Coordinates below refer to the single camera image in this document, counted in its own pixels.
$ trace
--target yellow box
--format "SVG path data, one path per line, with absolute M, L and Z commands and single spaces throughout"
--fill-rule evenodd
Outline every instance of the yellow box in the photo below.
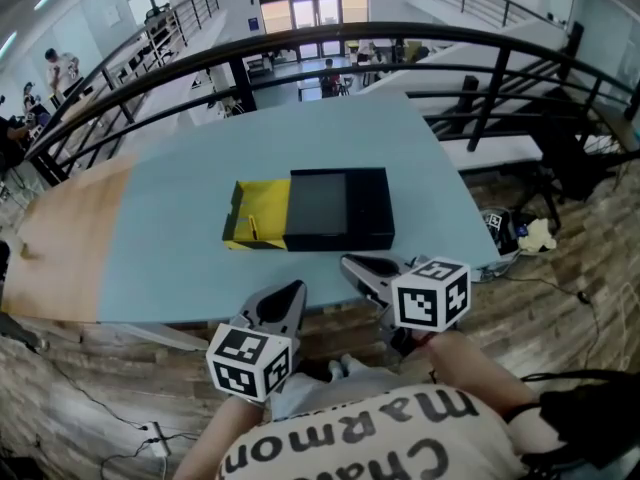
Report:
M 291 180 L 238 181 L 222 233 L 229 249 L 284 249 Z

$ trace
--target white cube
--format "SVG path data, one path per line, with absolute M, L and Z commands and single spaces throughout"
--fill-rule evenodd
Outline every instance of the white cube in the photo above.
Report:
M 391 281 L 398 327 L 442 332 L 471 309 L 469 266 L 434 258 Z
M 292 348 L 290 338 L 220 324 L 207 364 L 216 388 L 264 402 L 291 375 Z

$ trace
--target black box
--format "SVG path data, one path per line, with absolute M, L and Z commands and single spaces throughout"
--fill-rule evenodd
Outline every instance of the black box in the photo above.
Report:
M 385 250 L 394 236 L 384 168 L 291 171 L 287 250 Z

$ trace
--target glass door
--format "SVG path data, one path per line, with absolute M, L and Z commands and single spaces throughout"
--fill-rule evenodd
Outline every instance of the glass door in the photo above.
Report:
M 318 16 L 313 0 L 294 0 L 293 18 L 296 29 L 315 27 L 318 25 Z M 318 45 L 316 43 L 301 44 L 300 58 L 315 59 L 319 57 Z
M 317 0 L 317 4 L 320 25 L 335 25 L 340 23 L 338 0 Z M 340 41 L 325 41 L 322 43 L 322 55 L 324 57 L 340 55 Z

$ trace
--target wooden floor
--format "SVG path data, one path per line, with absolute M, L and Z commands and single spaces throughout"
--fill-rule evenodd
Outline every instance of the wooden floor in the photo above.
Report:
M 511 178 L 469 184 L 482 207 L 513 205 L 522 189 Z M 616 180 L 607 180 L 587 204 L 560 207 L 558 249 L 520 259 L 509 276 L 542 277 L 571 291 L 588 292 L 602 330 L 589 366 L 638 371 L 640 162 L 614 190 L 615 185 Z M 531 209 L 540 214 L 544 206 L 536 200 Z M 351 352 L 416 381 L 426 379 L 429 365 L 424 359 L 410 357 L 398 364 L 387 357 L 377 339 L 375 317 L 364 303 L 309 316 L 302 329 L 303 353 L 329 358 Z M 590 307 L 575 297 L 541 283 L 506 280 L 474 285 L 473 310 L 462 330 L 516 375 L 581 368 L 596 335 Z M 88 401 L 48 361 L 55 361 L 121 417 L 157 421 L 165 435 L 199 432 L 223 399 L 213 388 L 203 353 L 167 349 L 108 327 L 87 325 L 82 332 L 82 344 L 49 336 L 47 359 L 0 338 L 1 443 L 34 457 L 49 478 L 97 479 L 103 458 L 133 453 L 145 436 Z M 202 326 L 193 332 L 211 337 L 214 330 Z M 170 441 L 170 473 L 189 444 L 184 438 Z M 145 450 L 140 458 L 109 462 L 105 477 L 157 479 L 161 470 L 161 460 Z

